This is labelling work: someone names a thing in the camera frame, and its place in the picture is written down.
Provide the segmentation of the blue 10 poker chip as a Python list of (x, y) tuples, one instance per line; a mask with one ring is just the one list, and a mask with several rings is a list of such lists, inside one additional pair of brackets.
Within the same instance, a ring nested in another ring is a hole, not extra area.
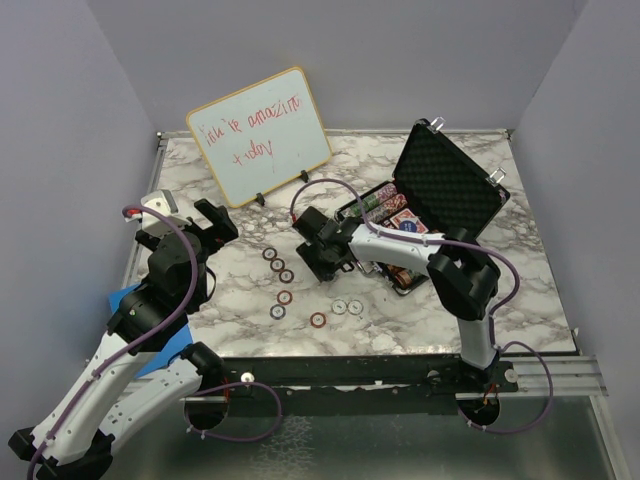
[(286, 307), (280, 304), (273, 305), (269, 314), (272, 319), (281, 320), (286, 316)]

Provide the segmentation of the blue small blind button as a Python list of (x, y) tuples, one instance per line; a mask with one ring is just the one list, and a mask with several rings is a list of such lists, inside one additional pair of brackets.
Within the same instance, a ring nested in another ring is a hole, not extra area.
[(404, 221), (400, 224), (400, 228), (404, 231), (408, 231), (408, 232), (416, 232), (417, 231), (417, 226), (415, 223), (411, 222), (411, 221)]

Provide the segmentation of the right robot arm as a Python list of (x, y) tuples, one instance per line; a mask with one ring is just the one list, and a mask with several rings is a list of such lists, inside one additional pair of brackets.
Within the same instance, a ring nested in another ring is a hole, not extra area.
[(443, 308), (457, 320), (461, 340), (461, 383), (481, 391), (496, 376), (489, 304), (497, 294), (500, 269), (464, 229), (458, 240), (419, 234), (349, 217), (338, 223), (314, 207), (293, 221), (304, 243), (297, 254), (321, 282), (358, 263), (382, 263), (428, 277)]

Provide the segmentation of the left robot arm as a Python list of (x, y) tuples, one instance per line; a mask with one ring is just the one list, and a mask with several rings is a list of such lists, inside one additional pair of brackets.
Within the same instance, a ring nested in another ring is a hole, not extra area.
[(128, 205), (139, 244), (151, 252), (148, 274), (126, 294), (110, 318), (97, 350), (63, 400), (38, 425), (16, 431), (11, 450), (28, 462), (29, 479), (99, 479), (118, 447), (183, 395), (214, 392), (225, 382), (221, 358), (196, 342), (181, 350), (159, 378), (122, 395), (206, 302), (207, 261), (237, 239), (223, 206), (194, 204), (210, 226), (180, 216), (169, 193)]

